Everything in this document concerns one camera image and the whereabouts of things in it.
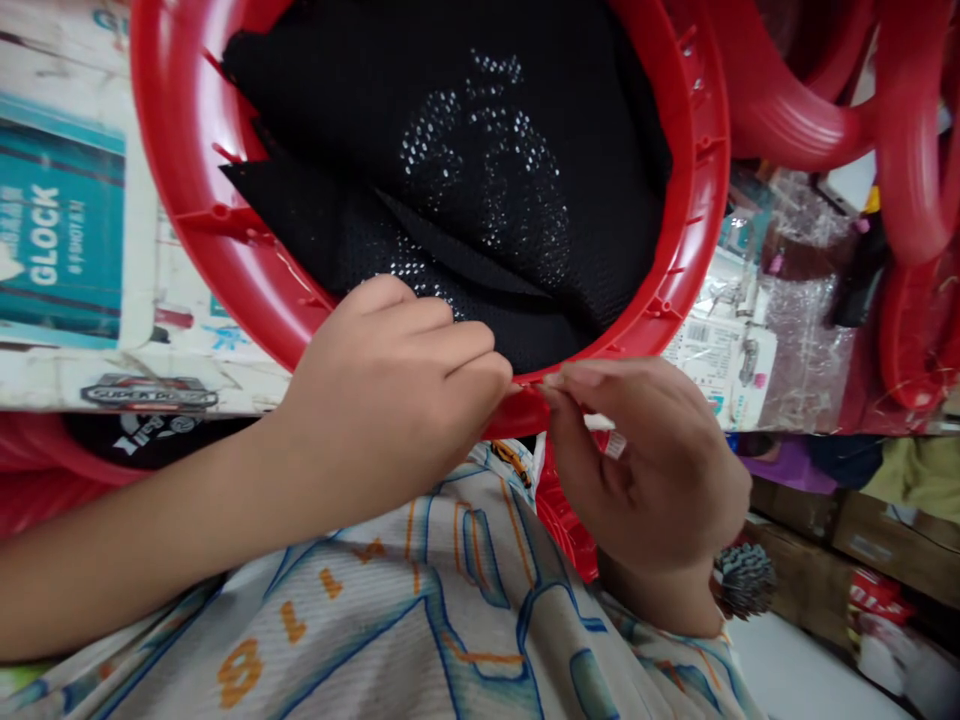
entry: yellow cloth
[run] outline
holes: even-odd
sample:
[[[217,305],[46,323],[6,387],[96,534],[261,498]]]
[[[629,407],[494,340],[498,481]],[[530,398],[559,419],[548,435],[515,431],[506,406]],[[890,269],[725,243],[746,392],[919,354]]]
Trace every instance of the yellow cloth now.
[[[890,438],[862,493],[960,524],[960,437]]]

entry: black mesh fabric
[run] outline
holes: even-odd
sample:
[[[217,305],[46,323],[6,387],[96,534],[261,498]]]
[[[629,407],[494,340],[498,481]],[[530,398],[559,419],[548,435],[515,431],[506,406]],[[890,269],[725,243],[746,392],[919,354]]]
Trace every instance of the black mesh fabric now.
[[[224,172],[334,294],[393,273],[528,372],[650,270],[671,160],[600,0],[297,2],[223,68],[270,157]]]

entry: child's hand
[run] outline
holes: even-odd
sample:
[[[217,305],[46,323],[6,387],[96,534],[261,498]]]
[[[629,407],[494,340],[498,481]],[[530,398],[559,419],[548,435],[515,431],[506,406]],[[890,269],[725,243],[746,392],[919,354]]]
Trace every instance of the child's hand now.
[[[493,348],[486,325],[455,324],[440,298],[417,299],[390,275],[363,283],[317,332],[281,406],[250,428],[281,471],[265,481],[314,533],[424,494],[463,461],[511,387]]]
[[[660,358],[585,361],[548,378],[560,482],[606,555],[636,575],[712,565],[743,527],[750,474],[703,394]],[[574,400],[628,441],[602,456]]]

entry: brown cardboard box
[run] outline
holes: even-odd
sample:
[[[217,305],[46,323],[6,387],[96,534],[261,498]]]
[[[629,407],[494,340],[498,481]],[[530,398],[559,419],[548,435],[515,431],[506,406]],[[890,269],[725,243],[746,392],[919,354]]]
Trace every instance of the brown cardboard box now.
[[[960,609],[960,527],[924,513],[914,517],[898,510],[901,519],[911,526],[898,520],[888,507],[867,495],[850,493],[840,511],[833,546]]]
[[[851,650],[847,603],[856,565],[757,516],[748,517],[746,531],[766,550],[777,573],[772,610],[797,627]]]
[[[754,476],[750,507],[818,544],[829,544],[839,496],[801,492]]]

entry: white shirt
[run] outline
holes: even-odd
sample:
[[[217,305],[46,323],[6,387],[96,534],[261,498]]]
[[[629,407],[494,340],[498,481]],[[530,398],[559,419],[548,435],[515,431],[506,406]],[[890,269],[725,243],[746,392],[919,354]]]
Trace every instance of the white shirt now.
[[[204,583],[0,715],[763,717],[725,635],[661,632],[585,587],[534,499],[480,444],[430,495]]]

